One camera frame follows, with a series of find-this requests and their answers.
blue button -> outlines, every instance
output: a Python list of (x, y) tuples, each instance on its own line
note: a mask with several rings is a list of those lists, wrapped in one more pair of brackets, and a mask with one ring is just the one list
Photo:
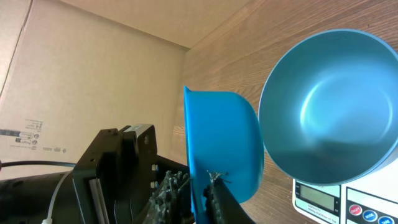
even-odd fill
[(363, 219), (365, 219), (368, 222), (374, 222), (377, 220), (377, 213), (372, 211), (372, 210), (366, 210), (362, 214)]
[(390, 217), (380, 217), (379, 224), (394, 224), (394, 220)]

digital scale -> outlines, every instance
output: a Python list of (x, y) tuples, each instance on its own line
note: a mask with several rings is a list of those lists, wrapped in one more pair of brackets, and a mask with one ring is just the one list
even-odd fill
[(293, 180), (292, 201), (318, 223), (398, 224), (398, 159), (348, 184), (320, 187)]

screw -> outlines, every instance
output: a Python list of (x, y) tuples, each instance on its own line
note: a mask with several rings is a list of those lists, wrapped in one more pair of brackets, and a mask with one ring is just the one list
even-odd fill
[(159, 170), (159, 166), (156, 164), (152, 164), (152, 171), (158, 171)]
[(152, 189), (154, 189), (154, 188), (159, 188), (159, 183), (158, 183), (157, 181), (152, 181), (152, 182), (150, 183), (150, 187), (151, 187)]

blue bowl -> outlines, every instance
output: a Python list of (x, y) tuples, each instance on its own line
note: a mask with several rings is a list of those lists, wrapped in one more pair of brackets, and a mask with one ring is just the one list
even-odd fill
[(208, 172), (227, 172), (226, 186), (238, 202), (251, 198), (264, 170), (264, 145), (257, 116), (240, 95), (184, 89), (187, 161), (192, 208), (197, 223), (206, 223), (203, 191)]
[(279, 60), (262, 91), (259, 121), (266, 151), (286, 174), (338, 185), (398, 157), (397, 112), (396, 52), (372, 34), (337, 29)]

bowl rim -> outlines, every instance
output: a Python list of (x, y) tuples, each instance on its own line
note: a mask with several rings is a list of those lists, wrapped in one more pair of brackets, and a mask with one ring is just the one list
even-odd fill
[[(310, 40), (310, 39), (312, 39), (312, 38), (314, 38), (314, 37), (317, 37), (317, 36), (319, 36), (319, 35), (324, 35), (324, 34), (329, 34), (329, 33), (334, 33), (334, 32), (350, 32), (350, 33), (357, 33), (357, 34), (362, 34), (362, 35), (365, 35), (365, 36), (367, 36), (367, 37), (370, 37), (370, 38), (376, 40), (377, 42), (379, 42), (380, 44), (382, 44), (388, 51), (390, 51), (390, 53), (391, 53), (391, 54), (396, 58), (396, 60), (398, 61), (398, 54), (397, 54), (397, 52), (396, 52), (386, 41), (384, 41), (383, 39), (381, 39), (380, 37), (378, 37), (378, 36), (376, 36), (376, 35), (374, 35), (374, 34), (370, 34), (370, 33), (368, 33), (368, 32), (365, 32), (365, 31), (362, 31), (362, 30), (358, 30), (358, 29), (330, 29), (330, 30), (325, 30), (325, 31), (322, 31), (322, 32), (317, 32), (316, 34), (313, 34), (313, 35), (310, 35), (310, 36), (304, 38), (304, 39), (301, 40), (299, 43), (295, 44), (292, 48), (290, 48), (290, 49), (278, 60), (278, 62), (275, 64), (274, 68), (273, 68), (273, 69), (271, 70), (271, 72), (269, 73), (269, 75), (268, 75), (268, 77), (267, 77), (267, 80), (266, 80), (266, 82), (265, 82), (265, 84), (264, 84), (264, 87), (262, 88), (261, 96), (260, 96), (260, 101), (259, 101), (259, 109), (258, 109), (258, 118), (259, 118), (260, 130), (261, 130), (262, 135), (264, 135), (264, 134), (263, 134), (263, 131), (262, 131), (262, 128), (261, 128), (261, 118), (260, 118), (260, 111), (261, 111), (261, 108), (262, 108), (262, 107), (261, 107), (262, 97), (264, 96), (264, 90), (266, 89), (266, 86), (267, 86), (269, 77), (270, 77), (270, 76), (272, 75), (272, 73), (274, 72), (276, 66), (278, 66), (278, 64), (284, 59), (284, 57), (285, 57), (287, 54), (290, 53), (290, 51), (292, 51), (293, 49), (295, 49), (296, 47), (298, 47), (298, 46), (301, 45), (302, 43), (304, 43), (304, 42), (306, 42), (306, 41), (308, 41), (308, 40)], [(266, 150), (266, 152), (267, 152), (269, 158), (271, 159), (271, 161), (272, 161), (283, 173), (285, 173), (286, 175), (288, 175), (288, 176), (291, 177), (292, 179), (297, 180), (297, 181), (300, 181), (300, 182), (302, 182), (302, 183), (304, 183), (304, 184), (322, 185), (322, 186), (333, 186), (333, 185), (346, 184), (346, 183), (348, 183), (348, 182), (357, 180), (357, 179), (359, 179), (359, 178), (361, 178), (361, 177), (364, 177), (364, 176), (367, 175), (367, 174), (372, 173), (373, 171), (377, 170), (377, 168), (378, 168), (383, 162), (385, 162), (385, 161), (388, 159), (388, 157), (389, 157), (389, 156), (394, 152), (394, 150), (396, 149), (397, 145), (398, 145), (398, 137), (397, 137), (396, 141), (392, 144), (392, 146), (390, 147), (390, 149), (385, 153), (385, 155), (384, 155), (382, 158), (380, 158), (379, 161), (378, 161), (377, 163), (375, 163), (372, 167), (370, 167), (368, 170), (366, 170), (366, 171), (363, 172), (362, 174), (359, 174), (359, 175), (357, 175), (357, 176), (354, 176), (354, 177), (352, 177), (352, 178), (350, 178), (350, 179), (348, 179), (348, 180), (345, 180), (345, 181), (334, 182), (334, 183), (327, 183), (327, 184), (319, 184), (319, 183), (314, 183), (314, 182), (308, 182), (308, 181), (306, 181), (306, 180), (296, 179), (295, 177), (292, 177), (290, 174), (288, 174), (288, 173), (287, 173), (285, 170), (283, 170), (283, 169), (275, 162), (275, 160), (270, 156), (270, 154), (269, 154), (269, 152), (268, 152), (268, 149), (267, 149), (267, 146), (266, 146), (266, 143), (265, 143), (265, 141), (264, 141), (264, 149)]]

